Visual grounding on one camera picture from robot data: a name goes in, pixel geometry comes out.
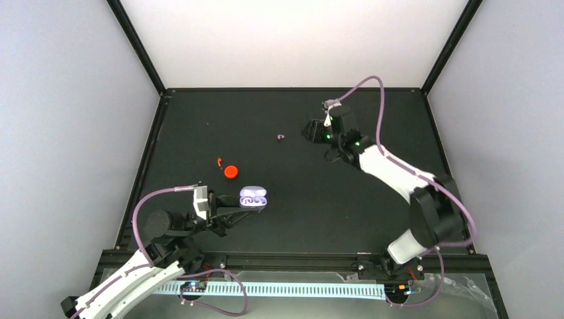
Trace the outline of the lavender earbud charging case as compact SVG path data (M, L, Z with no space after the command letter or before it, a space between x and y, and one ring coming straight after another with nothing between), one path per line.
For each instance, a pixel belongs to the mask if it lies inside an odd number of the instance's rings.
M267 205L267 198L266 198L267 190L266 188L261 186L255 186L255 185L245 186L239 191L239 196L240 196L239 202L242 197L258 197L258 198L263 198L265 202L265 205L262 207L265 207ZM261 209L262 207L243 207L243 208Z

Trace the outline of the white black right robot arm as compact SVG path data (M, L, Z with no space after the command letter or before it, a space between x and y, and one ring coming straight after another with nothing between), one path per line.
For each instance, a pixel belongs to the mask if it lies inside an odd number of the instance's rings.
M362 134L349 107L339 103L325 107L325 118L309 120L301 134L310 142L328 145L340 160L381 180L407 202L407 230L376 262L384 277L398 277L407 263L467 227L469 218L460 207L454 179L422 171Z

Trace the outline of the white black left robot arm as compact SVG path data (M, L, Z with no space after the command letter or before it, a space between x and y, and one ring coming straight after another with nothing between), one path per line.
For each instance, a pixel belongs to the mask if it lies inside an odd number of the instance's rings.
M138 215L149 199L166 193L190 192L193 212L187 215L155 211L147 220L152 240L140 237ZM196 291L207 287L207 277L222 272L233 276L223 265L212 268L194 242L194 235L211 231L225 236L226 229L262 211L267 205L267 190L245 186L237 195L217 194L204 185L185 185L159 189L145 195L132 214L133 235L138 245L134 254L113 274L82 296L61 302L67 318L123 318L133 307L167 282L187 279Z

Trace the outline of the orange round case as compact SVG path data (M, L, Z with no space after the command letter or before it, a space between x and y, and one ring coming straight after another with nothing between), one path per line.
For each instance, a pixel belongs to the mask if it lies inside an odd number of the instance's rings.
M235 165L228 165L224 168L223 174L228 179L235 179L239 174L239 169Z

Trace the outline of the black front frame rail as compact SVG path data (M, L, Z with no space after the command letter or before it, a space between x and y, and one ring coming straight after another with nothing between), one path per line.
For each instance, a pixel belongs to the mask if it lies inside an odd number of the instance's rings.
M94 283L102 280L104 272L120 268L131 256L132 251L105 250L102 252L96 270ZM224 268L232 271L295 271L295 272L357 272L360 278L379 280L399 280L407 278L410 269L416 278L425 273L440 273L440 261L437 254L424 257L398 266L391 259L373 254L283 254L283 253L226 253L204 252L203 261L196 261L196 270ZM452 255L442 254L445 273L482 273L494 277L487 255Z

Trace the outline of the black enclosure frame post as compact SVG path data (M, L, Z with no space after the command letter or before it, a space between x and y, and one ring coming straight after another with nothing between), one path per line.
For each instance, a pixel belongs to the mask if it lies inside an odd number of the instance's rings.
M156 92L162 96L166 93L166 87L160 78L148 51L145 49L140 36L138 35L133 22L131 21L128 13L126 12L123 3L120 0L107 0L106 1L110 10L114 14L118 24L122 28L126 38L128 39L134 53L142 64L146 74L148 75L151 83L153 84Z

